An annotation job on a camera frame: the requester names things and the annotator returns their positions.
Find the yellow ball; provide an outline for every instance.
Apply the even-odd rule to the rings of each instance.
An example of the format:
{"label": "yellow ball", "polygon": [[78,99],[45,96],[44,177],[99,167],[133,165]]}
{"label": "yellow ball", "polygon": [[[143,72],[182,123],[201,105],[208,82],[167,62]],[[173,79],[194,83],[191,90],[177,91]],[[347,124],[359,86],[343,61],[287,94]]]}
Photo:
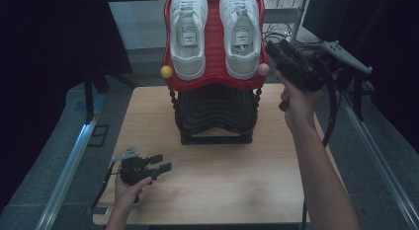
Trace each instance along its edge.
{"label": "yellow ball", "polygon": [[173,69],[172,69],[172,67],[170,67],[168,65],[165,65],[165,66],[161,67],[160,73],[161,73],[161,76],[163,76],[163,78],[168,79],[168,78],[172,77]]}

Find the shoe tongue label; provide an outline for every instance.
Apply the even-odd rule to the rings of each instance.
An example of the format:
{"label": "shoe tongue label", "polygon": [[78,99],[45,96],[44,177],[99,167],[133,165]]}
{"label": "shoe tongue label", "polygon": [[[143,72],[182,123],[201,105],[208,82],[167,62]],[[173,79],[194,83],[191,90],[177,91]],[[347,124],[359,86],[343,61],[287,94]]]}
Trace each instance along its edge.
{"label": "shoe tongue label", "polygon": [[234,27],[234,42],[233,45],[247,45],[250,44],[249,27],[237,26]]}
{"label": "shoe tongue label", "polygon": [[197,44],[197,32],[195,27],[182,27],[180,33],[180,41],[181,45],[196,45]]}

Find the pink ball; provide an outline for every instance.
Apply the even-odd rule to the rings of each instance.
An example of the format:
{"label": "pink ball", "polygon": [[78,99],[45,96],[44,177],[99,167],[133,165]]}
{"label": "pink ball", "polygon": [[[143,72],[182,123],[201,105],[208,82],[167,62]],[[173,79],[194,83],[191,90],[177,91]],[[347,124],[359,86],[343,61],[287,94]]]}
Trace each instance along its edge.
{"label": "pink ball", "polygon": [[269,74],[269,65],[267,63],[258,65],[258,73],[262,76],[267,76]]}

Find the person's right hand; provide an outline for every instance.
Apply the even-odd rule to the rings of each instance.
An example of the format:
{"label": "person's right hand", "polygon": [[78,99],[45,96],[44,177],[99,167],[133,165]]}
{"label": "person's right hand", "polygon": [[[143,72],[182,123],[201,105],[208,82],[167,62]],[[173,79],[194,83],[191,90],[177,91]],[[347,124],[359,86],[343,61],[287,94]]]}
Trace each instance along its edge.
{"label": "person's right hand", "polygon": [[289,107],[286,110],[286,122],[291,132],[297,134],[307,127],[315,128],[314,112],[320,91],[303,92],[285,78],[280,71],[276,71],[276,76],[285,86],[281,93],[281,99],[289,102]]}

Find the person's right arm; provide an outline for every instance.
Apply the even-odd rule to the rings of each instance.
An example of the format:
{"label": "person's right arm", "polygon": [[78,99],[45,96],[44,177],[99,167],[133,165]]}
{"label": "person's right arm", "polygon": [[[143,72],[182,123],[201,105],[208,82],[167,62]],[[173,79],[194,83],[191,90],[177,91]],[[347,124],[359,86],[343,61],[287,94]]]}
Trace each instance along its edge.
{"label": "person's right arm", "polygon": [[289,101],[287,126],[292,132],[311,224],[314,229],[360,229],[357,214],[314,125],[320,92],[304,93],[277,72],[285,85],[281,94]]}

